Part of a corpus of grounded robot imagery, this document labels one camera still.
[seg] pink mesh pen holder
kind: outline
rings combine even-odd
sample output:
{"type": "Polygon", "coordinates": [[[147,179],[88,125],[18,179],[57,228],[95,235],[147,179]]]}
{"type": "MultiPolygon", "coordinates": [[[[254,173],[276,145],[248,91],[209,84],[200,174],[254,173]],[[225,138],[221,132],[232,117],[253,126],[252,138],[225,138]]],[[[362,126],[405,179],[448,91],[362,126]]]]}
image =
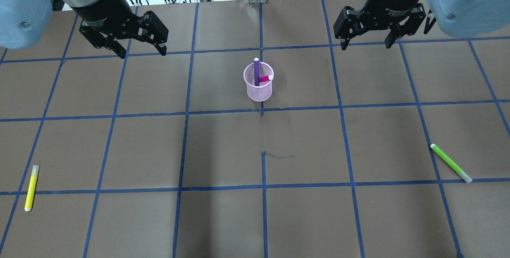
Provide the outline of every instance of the pink mesh pen holder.
{"type": "MultiPolygon", "coordinates": [[[[275,76],[273,68],[264,62],[260,62],[260,77],[272,75],[275,76]]],[[[255,74],[253,70],[253,63],[246,66],[243,73],[244,82],[246,83],[246,93],[248,97],[255,102],[263,102],[273,93],[273,80],[261,82],[260,86],[255,86],[255,74]]]]}

